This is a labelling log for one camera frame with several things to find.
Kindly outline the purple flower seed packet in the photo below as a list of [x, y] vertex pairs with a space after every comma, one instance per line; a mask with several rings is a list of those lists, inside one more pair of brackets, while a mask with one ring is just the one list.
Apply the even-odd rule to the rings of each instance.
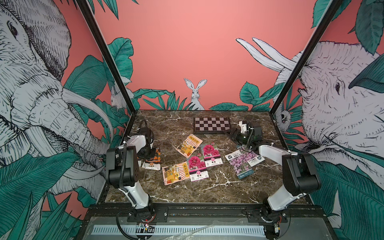
[[248, 163], [251, 167], [256, 166], [259, 163], [262, 163], [265, 158], [257, 155], [255, 152], [246, 152], [242, 148], [239, 148], [240, 152], [242, 153], [242, 156], [246, 163]]
[[254, 173], [254, 170], [247, 162], [245, 158], [245, 154], [243, 154], [240, 150], [236, 150], [228, 155], [225, 155], [225, 158], [233, 166], [234, 171], [239, 180], [244, 179]]

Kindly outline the sunflower shop seed packet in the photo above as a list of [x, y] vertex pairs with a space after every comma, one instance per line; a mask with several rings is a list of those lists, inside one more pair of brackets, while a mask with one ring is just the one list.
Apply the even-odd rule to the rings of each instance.
[[162, 167], [162, 173], [165, 186], [190, 179], [187, 162], [173, 166]]
[[200, 147], [202, 140], [197, 136], [190, 134], [178, 147], [176, 150], [186, 158], [189, 158], [194, 151]]

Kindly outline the purple flower seed packet front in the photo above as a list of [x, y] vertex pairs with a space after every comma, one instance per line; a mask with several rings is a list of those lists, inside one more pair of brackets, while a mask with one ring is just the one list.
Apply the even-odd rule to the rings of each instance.
[[245, 158], [245, 154], [243, 154], [240, 150], [236, 150], [228, 155], [225, 155], [225, 158], [233, 166], [234, 171], [239, 180], [244, 179], [254, 173], [254, 170], [247, 162]]

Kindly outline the pink flower seed packet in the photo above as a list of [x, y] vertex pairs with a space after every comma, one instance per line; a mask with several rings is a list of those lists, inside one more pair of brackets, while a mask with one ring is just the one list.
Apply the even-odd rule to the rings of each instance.
[[202, 144], [202, 157], [207, 168], [215, 167], [223, 164], [222, 156], [215, 143]]
[[207, 166], [202, 157], [191, 156], [188, 159], [187, 163], [191, 182], [196, 182], [209, 178]]

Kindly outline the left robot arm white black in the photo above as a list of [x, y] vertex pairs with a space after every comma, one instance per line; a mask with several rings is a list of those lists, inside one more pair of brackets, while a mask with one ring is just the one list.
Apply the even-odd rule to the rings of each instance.
[[150, 197], [139, 182], [138, 162], [139, 152], [144, 152], [150, 158], [156, 152], [153, 139], [153, 132], [149, 128], [140, 128], [137, 134], [128, 137], [120, 146], [107, 151], [106, 181], [122, 192], [138, 213], [153, 211]]

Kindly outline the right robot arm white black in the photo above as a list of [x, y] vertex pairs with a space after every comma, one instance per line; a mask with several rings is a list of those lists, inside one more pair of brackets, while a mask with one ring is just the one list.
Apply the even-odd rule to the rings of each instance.
[[263, 140], [261, 127], [249, 121], [240, 121], [239, 127], [225, 131], [225, 134], [239, 146], [282, 166], [283, 185], [264, 202], [262, 210], [275, 213], [307, 194], [318, 191], [321, 180], [312, 156], [307, 153], [291, 152], [268, 144]]

